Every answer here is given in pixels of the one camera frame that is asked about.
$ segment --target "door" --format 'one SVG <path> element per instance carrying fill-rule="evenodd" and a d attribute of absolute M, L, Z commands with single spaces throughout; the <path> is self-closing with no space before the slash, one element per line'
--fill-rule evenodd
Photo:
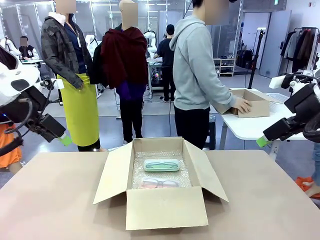
<path fill-rule="evenodd" d="M 291 10 L 272 12 L 261 60 L 260 75 L 267 78 L 279 76 L 282 60 L 280 54 L 289 31 L 290 18 Z"/>

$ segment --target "gray hoodie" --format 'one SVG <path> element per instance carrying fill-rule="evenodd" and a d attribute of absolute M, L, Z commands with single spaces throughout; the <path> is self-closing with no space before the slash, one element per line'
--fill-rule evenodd
<path fill-rule="evenodd" d="M 218 78 L 205 22 L 195 16 L 180 20 L 170 48 L 174 51 L 174 105 L 178 109 L 207 109 L 210 102 L 235 104 L 236 98 Z"/>

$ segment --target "plaid jacket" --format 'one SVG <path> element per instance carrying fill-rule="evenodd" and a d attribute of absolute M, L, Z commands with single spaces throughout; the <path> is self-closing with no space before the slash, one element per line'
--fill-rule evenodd
<path fill-rule="evenodd" d="M 79 33 L 83 58 L 89 75 L 92 69 L 92 58 L 83 32 L 77 24 L 73 24 Z M 41 49 L 44 62 L 55 74 L 66 79 L 76 89 L 81 87 L 83 81 L 76 75 L 79 73 L 79 64 L 74 46 L 68 38 L 65 27 L 50 16 L 45 18 L 42 26 Z"/>

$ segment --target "brown tabletop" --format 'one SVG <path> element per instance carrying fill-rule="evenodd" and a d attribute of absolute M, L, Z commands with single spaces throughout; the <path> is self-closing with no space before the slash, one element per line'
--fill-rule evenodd
<path fill-rule="evenodd" d="M 209 226 L 126 231 L 126 195 L 92 205 L 107 152 L 40 153 L 0 189 L 1 240 L 302 240 L 320 211 L 258 150 L 206 152 L 229 203 L 204 192 Z"/>

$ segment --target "maroon sweater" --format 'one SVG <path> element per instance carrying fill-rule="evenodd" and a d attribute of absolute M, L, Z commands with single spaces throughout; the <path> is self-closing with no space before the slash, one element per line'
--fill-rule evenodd
<path fill-rule="evenodd" d="M 136 27 L 125 31 L 109 29 L 103 37 L 101 56 L 110 89 L 122 82 L 148 83 L 147 40 Z"/>

